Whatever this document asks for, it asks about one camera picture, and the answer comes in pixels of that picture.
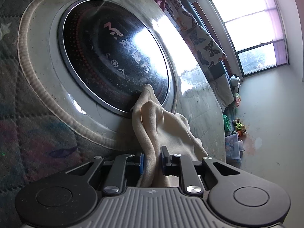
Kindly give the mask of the cream garment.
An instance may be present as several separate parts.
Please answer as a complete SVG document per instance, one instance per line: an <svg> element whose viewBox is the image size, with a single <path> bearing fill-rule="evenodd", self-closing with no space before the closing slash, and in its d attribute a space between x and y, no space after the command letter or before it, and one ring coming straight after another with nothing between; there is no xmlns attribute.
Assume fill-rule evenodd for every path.
<svg viewBox="0 0 304 228"><path fill-rule="evenodd" d="M132 110L132 127L145 154L145 166L138 187L177 187L178 178L166 177L161 169L161 146L170 154L183 154L199 161L208 154L200 139L190 131L181 114L165 110L150 84L145 84Z"/></svg>

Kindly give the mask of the clear plastic storage box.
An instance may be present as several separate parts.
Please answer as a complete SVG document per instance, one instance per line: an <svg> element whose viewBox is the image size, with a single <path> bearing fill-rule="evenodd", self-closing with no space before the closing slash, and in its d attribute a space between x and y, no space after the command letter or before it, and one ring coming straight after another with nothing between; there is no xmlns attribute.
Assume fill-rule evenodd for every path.
<svg viewBox="0 0 304 228"><path fill-rule="evenodd" d="M226 163L240 163L244 152L243 141L234 133L225 137Z"/></svg>

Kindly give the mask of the green plastic bowl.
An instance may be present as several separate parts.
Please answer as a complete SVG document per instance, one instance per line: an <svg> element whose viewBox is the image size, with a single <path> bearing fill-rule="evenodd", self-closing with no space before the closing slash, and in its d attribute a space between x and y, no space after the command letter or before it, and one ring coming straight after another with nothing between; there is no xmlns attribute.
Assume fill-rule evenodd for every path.
<svg viewBox="0 0 304 228"><path fill-rule="evenodd" d="M223 122L224 122L224 130L225 132L230 132L230 123L229 123L229 119L228 116L223 114Z"/></svg>

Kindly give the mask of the green orange plush toys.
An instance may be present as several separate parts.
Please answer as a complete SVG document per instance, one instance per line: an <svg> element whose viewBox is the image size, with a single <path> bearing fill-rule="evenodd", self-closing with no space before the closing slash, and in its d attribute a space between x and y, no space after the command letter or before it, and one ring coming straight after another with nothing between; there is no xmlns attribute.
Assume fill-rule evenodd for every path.
<svg viewBox="0 0 304 228"><path fill-rule="evenodd" d="M243 135L247 135L246 126L241 123L239 118L233 120L232 123L233 123L234 130L235 130L235 132L238 133L239 137L242 137Z"/></svg>

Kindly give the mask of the grey plain pillow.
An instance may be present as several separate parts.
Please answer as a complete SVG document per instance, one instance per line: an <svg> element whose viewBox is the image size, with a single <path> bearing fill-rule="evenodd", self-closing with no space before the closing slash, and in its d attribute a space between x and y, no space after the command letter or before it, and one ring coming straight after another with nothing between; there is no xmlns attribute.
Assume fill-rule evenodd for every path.
<svg viewBox="0 0 304 228"><path fill-rule="evenodd" d="M226 74L210 82L210 86L220 105L222 112L234 101L229 79Z"/></svg>

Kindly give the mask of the quilted grey table cover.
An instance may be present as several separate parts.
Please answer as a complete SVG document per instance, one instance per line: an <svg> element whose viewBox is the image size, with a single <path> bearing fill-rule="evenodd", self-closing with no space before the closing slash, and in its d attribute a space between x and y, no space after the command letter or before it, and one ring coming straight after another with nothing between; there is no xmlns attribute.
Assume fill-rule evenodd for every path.
<svg viewBox="0 0 304 228"><path fill-rule="evenodd" d="M1 195L91 160L143 152L128 116L91 99L62 59L58 26L78 0L1 0ZM169 65L162 107L183 115L207 157L225 160L222 110L199 63L154 0L105 0L133 13Z"/></svg>

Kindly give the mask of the white plush toy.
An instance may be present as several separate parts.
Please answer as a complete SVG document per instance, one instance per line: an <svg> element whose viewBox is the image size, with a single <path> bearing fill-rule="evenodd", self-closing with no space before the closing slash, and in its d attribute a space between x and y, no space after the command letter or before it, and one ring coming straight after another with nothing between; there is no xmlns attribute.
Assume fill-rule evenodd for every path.
<svg viewBox="0 0 304 228"><path fill-rule="evenodd" d="M240 83L240 77L237 76L237 75L232 75L230 77L230 84L232 86L232 90L234 93L239 93L239 89L240 89L240 86L241 86L241 83Z"/></svg>

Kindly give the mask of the large butterfly pillow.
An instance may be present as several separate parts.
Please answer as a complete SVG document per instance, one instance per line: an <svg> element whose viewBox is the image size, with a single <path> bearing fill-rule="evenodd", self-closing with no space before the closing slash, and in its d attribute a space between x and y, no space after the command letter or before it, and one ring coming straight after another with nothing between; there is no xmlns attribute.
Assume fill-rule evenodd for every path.
<svg viewBox="0 0 304 228"><path fill-rule="evenodd" d="M204 72L227 57L212 36L200 25L194 27L185 39Z"/></svg>

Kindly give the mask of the black round induction cooktop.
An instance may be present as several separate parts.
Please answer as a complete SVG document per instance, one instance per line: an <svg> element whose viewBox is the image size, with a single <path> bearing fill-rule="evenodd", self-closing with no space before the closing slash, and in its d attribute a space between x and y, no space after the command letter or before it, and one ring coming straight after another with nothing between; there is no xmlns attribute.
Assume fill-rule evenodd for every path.
<svg viewBox="0 0 304 228"><path fill-rule="evenodd" d="M148 27L133 13L105 0L78 0L58 26L62 59L75 82L107 110L128 116L143 86L163 104L171 73Z"/></svg>

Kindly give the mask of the small butterfly pillow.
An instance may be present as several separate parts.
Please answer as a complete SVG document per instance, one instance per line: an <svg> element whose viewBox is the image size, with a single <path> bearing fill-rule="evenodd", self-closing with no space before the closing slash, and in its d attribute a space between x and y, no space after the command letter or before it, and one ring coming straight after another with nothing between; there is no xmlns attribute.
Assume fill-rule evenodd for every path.
<svg viewBox="0 0 304 228"><path fill-rule="evenodd" d="M166 0L164 13L180 34L198 25L194 16L185 8L181 0Z"/></svg>

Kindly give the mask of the window with frame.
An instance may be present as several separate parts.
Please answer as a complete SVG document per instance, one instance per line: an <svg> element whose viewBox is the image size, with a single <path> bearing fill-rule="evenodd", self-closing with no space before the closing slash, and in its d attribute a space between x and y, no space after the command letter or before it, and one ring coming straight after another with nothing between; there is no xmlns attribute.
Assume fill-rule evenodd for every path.
<svg viewBox="0 0 304 228"><path fill-rule="evenodd" d="M243 76L288 63L282 18L275 0L199 0Z"/></svg>

